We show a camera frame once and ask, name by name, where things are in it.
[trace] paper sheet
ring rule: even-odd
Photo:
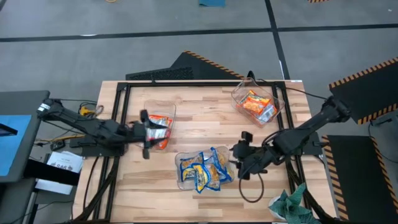
[[[53,152],[47,165],[79,173],[83,165],[83,158],[67,151]],[[60,184],[49,180],[39,180],[36,184],[36,188],[66,195],[70,194],[72,191],[71,185]]]

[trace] blue snack bag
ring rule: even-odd
[[[206,185],[211,181],[209,172],[203,164],[192,164],[196,171],[195,175],[195,190],[200,194]]]
[[[226,173],[223,172],[218,166],[218,164],[215,164],[215,160],[214,160],[214,156],[211,156],[210,158],[208,158],[207,160],[205,160],[205,165],[207,164],[213,164],[216,167],[217,173],[218,173],[218,178],[220,180],[220,182],[224,182],[226,181],[228,178],[226,176]]]
[[[181,181],[192,179],[195,176],[195,170],[192,168],[192,164],[202,164],[203,152],[200,152],[197,156],[187,159],[180,160],[180,173],[181,173]]]
[[[214,158],[214,164],[217,168],[218,174],[220,175],[220,182],[226,182],[227,180],[231,181],[234,179],[234,173],[230,166],[228,166],[228,159],[225,156],[218,152],[217,149],[211,148],[212,157]]]
[[[206,170],[210,175],[210,181],[206,184],[206,187],[210,190],[219,191],[221,189],[220,177],[214,164],[206,164]]]

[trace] yellow black hazard stripe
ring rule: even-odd
[[[382,158],[382,155],[380,153],[379,147],[377,146],[376,139],[374,137],[371,137],[371,139],[373,141],[374,150],[376,151],[376,154],[377,154],[377,159],[379,160],[379,163],[380,163],[381,172],[383,173],[384,180],[386,180],[387,187],[388,187],[388,189],[390,191],[390,195],[391,195],[391,198],[392,198],[392,203],[395,205],[396,212],[398,214],[398,200],[397,200],[396,194],[394,193],[394,189],[392,188],[391,180],[388,177],[386,166],[384,165],[383,158]]]
[[[376,71],[376,70],[378,70],[380,68],[384,68],[386,66],[392,65],[393,63],[396,63],[396,62],[398,62],[398,57],[392,58],[390,60],[386,60],[385,62],[382,62],[382,63],[380,63],[378,65],[369,67],[369,68],[367,68],[367,69],[365,69],[363,71],[357,72],[355,74],[352,74],[352,75],[350,75],[348,77],[342,78],[341,80],[338,80],[336,82],[333,82],[333,83],[329,84],[329,89],[332,89],[334,87],[343,85],[345,83],[348,83],[348,82],[350,82],[352,80],[355,80],[355,79],[357,79],[359,77],[362,77],[364,75],[370,74],[370,73],[372,73],[372,72],[374,72],[374,71]],[[358,120],[358,124],[364,124],[364,123],[366,123],[368,121],[374,120],[374,119],[380,117],[381,115],[384,115],[384,114],[386,114],[388,112],[391,112],[391,111],[394,111],[396,109],[397,109],[397,103],[394,103],[393,105],[389,105],[389,106],[385,107],[382,110],[375,111],[374,113],[369,114],[369,115],[359,119]]]
[[[350,75],[348,77],[342,78],[341,80],[338,80],[336,82],[333,82],[333,83],[329,84],[329,89],[332,89],[332,88],[334,88],[336,86],[340,86],[340,85],[342,85],[344,83],[348,83],[351,80],[354,80],[356,78],[362,77],[362,76],[364,76],[366,74],[372,73],[372,72],[374,72],[374,71],[376,71],[376,70],[378,70],[380,68],[384,68],[384,67],[386,67],[388,65],[391,65],[393,63],[396,63],[396,62],[398,62],[398,57],[395,57],[395,58],[390,59],[390,60],[386,60],[385,62],[382,62],[382,63],[380,63],[378,65],[369,67],[369,68],[367,68],[367,69],[365,69],[363,71],[357,72],[355,74],[352,74],[352,75]]]
[[[384,114],[394,111],[396,109],[397,109],[397,103],[394,103],[393,105],[385,107],[383,110],[379,110],[378,112],[374,112],[373,114],[369,114],[368,116],[359,119],[358,124],[364,124],[368,121],[374,120],[374,119],[380,117],[381,115],[384,115]]]
[[[330,143],[327,136],[322,136],[322,141]],[[324,146],[323,149],[325,150],[326,161],[328,163],[328,170],[330,174],[331,185],[333,187],[333,192],[336,199],[338,214],[340,219],[347,221],[347,208],[344,201],[343,191],[341,191],[340,181],[338,179],[333,153],[331,152],[331,147],[329,145]]]
[[[191,52],[189,50],[184,50],[184,52],[187,53],[187,54],[190,54],[190,55],[192,55],[194,57],[197,57],[200,60],[202,60],[202,61],[204,61],[206,63],[209,63],[210,65],[213,65],[213,66],[215,66],[215,67],[217,67],[217,68],[219,68],[221,70],[224,70],[224,71],[228,72],[231,75],[234,75],[234,76],[236,76],[238,78],[244,79],[243,75],[240,75],[240,74],[238,74],[238,73],[236,73],[236,72],[234,72],[234,71],[232,71],[232,70],[230,70],[230,69],[228,69],[228,68],[226,68],[226,67],[224,67],[222,65],[219,65],[219,64],[217,64],[215,62],[212,62],[211,60],[208,60],[207,58],[202,57],[201,55],[195,54],[194,52]]]
[[[308,0],[309,3],[318,3],[318,2],[325,2],[329,0]]]

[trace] food package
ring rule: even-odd
[[[169,118],[168,116],[160,116],[154,114],[149,115],[149,119],[155,124],[166,126],[168,128],[171,127],[173,122],[173,119]],[[149,129],[149,128],[147,129],[147,138],[149,140],[167,138],[169,135],[170,135],[169,129]],[[165,149],[168,142],[169,142],[168,139],[161,141],[160,143],[158,143],[159,148]]]
[[[277,114],[276,107],[272,104],[271,99],[258,96],[252,90],[236,105],[236,109],[238,111],[246,110],[259,124],[265,124]]]
[[[196,171],[195,190],[200,194],[209,181],[211,181],[211,177],[204,164],[192,164],[192,167]]]
[[[202,164],[203,160],[203,152],[200,152],[192,158],[181,159],[180,173],[182,181],[194,178],[195,170],[193,169],[192,164]]]
[[[178,187],[182,190],[196,190],[198,193],[203,188],[221,190],[222,184],[230,183],[234,178],[228,154],[226,147],[177,154],[175,164],[178,167]]]
[[[205,164],[205,168],[210,175],[210,180],[205,187],[207,187],[210,190],[219,191],[221,189],[221,182],[216,166],[212,163],[208,163]]]

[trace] concrete floor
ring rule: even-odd
[[[278,27],[343,26],[398,23],[396,0],[271,0]],[[269,28],[263,0],[226,0],[225,8],[199,7],[197,0],[8,0],[0,11],[0,38],[117,34],[198,29]],[[398,29],[280,32],[291,79],[308,92],[328,96],[327,84],[398,54]],[[126,73],[169,67],[191,50],[234,71],[253,70],[258,78],[282,79],[272,33],[209,34],[98,40],[0,42],[1,91],[50,90],[52,97],[96,100],[103,80],[123,80]],[[313,114],[321,101],[308,98]],[[78,103],[65,103],[76,108]],[[372,128],[381,151],[398,161],[392,126]],[[47,124],[38,138],[62,131]],[[352,120],[329,124],[320,134],[367,135]],[[35,147],[34,157],[48,148]],[[397,164],[386,161],[397,191]],[[49,194],[48,202],[57,200]],[[64,222],[70,205],[51,205],[35,223]]]

